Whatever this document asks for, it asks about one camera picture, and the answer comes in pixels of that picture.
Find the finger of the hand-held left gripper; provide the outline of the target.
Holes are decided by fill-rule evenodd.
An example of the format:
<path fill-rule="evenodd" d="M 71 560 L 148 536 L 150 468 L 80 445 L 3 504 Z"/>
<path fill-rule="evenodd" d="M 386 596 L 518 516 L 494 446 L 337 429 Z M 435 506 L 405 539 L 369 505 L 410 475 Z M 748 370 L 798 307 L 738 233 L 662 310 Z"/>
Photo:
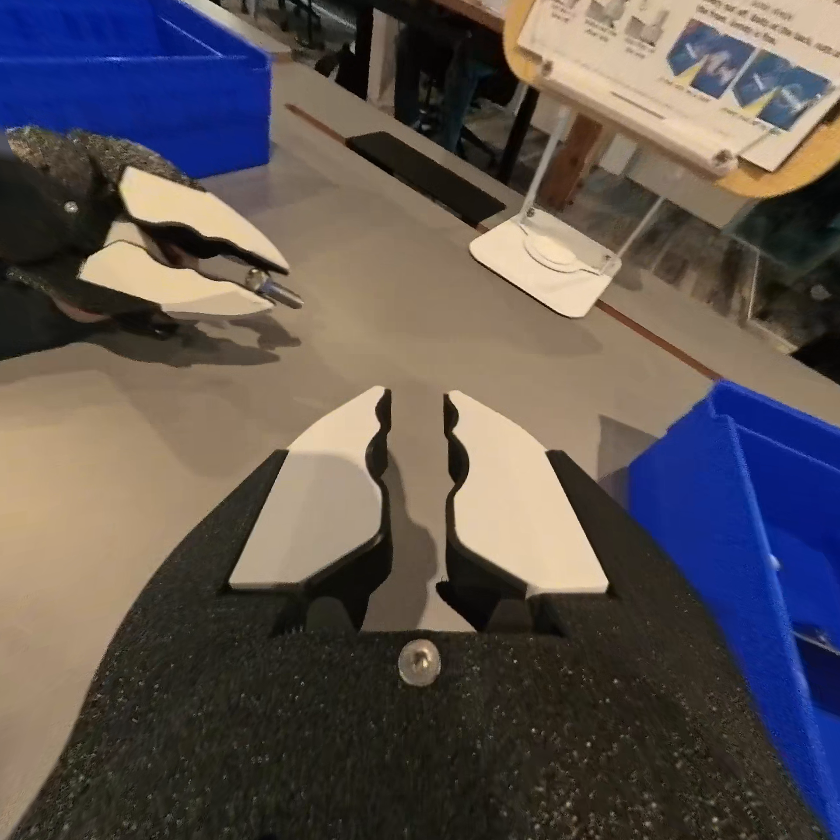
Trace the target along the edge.
<path fill-rule="evenodd" d="M 144 228 L 175 231 L 182 247 L 198 245 L 198 256 L 236 256 L 253 267 L 287 275 L 278 247 L 246 217 L 210 193 L 127 167 L 119 180 L 127 215 Z"/>
<path fill-rule="evenodd" d="M 122 240 L 90 255 L 80 265 L 78 279 L 153 303 L 171 316 L 255 316 L 274 307 L 237 283 L 166 266 Z"/>

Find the white sign stand base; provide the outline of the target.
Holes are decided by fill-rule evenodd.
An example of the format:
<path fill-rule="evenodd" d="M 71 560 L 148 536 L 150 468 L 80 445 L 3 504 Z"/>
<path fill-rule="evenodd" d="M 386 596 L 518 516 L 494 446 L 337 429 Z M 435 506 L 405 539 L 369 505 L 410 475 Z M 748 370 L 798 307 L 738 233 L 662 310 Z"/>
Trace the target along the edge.
<path fill-rule="evenodd" d="M 539 209 L 538 191 L 567 120 L 558 117 L 518 214 L 475 238 L 469 252 L 475 261 L 552 312 L 581 319 L 615 279 L 623 257 L 653 223 L 665 199 L 655 199 L 617 251 Z"/>

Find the person's left forearm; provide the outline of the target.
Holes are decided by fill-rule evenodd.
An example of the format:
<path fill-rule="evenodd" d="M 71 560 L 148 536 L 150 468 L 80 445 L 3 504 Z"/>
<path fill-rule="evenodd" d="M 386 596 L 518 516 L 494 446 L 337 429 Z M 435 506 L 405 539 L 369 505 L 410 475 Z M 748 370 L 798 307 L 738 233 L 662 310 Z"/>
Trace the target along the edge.
<path fill-rule="evenodd" d="M 109 314 L 111 323 L 82 325 L 69 320 L 56 309 L 50 296 L 41 290 L 18 284 L 1 289 L 1 360 L 66 346 L 109 329 L 125 329 L 164 337 L 174 328 L 173 321 L 150 312 Z"/>

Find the person's left hand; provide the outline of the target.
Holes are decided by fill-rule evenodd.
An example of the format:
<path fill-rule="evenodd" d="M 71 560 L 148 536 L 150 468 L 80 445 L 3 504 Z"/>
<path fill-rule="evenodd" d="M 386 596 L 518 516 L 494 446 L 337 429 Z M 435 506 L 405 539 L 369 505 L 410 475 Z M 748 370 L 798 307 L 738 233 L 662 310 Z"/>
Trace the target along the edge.
<path fill-rule="evenodd" d="M 112 322 L 112 316 L 109 316 L 108 314 L 79 309 L 78 307 L 75 307 L 67 301 L 64 301 L 56 296 L 51 296 L 50 299 L 52 300 L 56 309 L 73 322 L 86 326 L 100 325 Z"/>

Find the black table pad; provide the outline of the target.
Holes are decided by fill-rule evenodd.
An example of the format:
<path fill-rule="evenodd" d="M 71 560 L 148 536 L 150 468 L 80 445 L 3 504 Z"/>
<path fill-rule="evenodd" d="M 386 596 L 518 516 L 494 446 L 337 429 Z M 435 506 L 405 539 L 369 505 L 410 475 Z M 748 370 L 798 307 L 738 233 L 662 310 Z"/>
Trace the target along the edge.
<path fill-rule="evenodd" d="M 351 136 L 346 147 L 477 228 L 506 204 L 387 132 Z"/>

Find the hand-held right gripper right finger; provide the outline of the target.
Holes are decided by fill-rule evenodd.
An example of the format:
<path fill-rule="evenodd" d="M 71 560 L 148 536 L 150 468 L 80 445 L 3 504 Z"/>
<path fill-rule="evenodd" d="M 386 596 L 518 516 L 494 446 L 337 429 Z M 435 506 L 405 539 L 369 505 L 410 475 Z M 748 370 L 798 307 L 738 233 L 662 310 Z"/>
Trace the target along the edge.
<path fill-rule="evenodd" d="M 608 579 L 537 438 L 473 397 L 444 400 L 454 490 L 450 546 L 467 561 L 457 585 L 496 582 L 514 595 L 603 595 Z"/>

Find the blue plastic bin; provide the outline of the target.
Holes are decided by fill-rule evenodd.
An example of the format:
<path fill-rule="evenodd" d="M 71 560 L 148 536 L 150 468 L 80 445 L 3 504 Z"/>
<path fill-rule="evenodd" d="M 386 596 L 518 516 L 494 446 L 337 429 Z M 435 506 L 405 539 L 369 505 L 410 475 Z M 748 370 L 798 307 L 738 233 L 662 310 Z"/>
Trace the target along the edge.
<path fill-rule="evenodd" d="M 270 160 L 270 56 L 187 2 L 2 2 L 2 128 L 131 140 L 203 179 Z"/>
<path fill-rule="evenodd" d="M 719 381 L 631 463 L 628 502 L 714 615 L 838 838 L 838 426 Z"/>

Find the silver hex bolt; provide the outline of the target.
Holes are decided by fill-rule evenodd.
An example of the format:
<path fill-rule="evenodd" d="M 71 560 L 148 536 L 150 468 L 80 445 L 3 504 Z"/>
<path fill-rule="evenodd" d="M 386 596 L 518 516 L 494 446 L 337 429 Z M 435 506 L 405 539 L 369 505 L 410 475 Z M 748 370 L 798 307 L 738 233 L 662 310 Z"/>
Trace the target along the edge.
<path fill-rule="evenodd" d="M 257 293 L 275 304 L 290 309 L 299 310 L 305 305 L 303 299 L 295 291 L 284 286 L 277 278 L 271 275 L 265 276 L 259 285 Z"/>

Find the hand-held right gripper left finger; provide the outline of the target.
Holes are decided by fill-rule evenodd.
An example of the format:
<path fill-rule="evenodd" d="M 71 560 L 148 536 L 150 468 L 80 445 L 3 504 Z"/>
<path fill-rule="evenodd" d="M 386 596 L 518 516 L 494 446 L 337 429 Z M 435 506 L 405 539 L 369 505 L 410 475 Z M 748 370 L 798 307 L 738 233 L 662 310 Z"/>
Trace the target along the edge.
<path fill-rule="evenodd" d="M 238 592 L 326 580 L 385 535 L 392 392 L 375 385 L 322 416 L 285 458 L 228 578 Z"/>

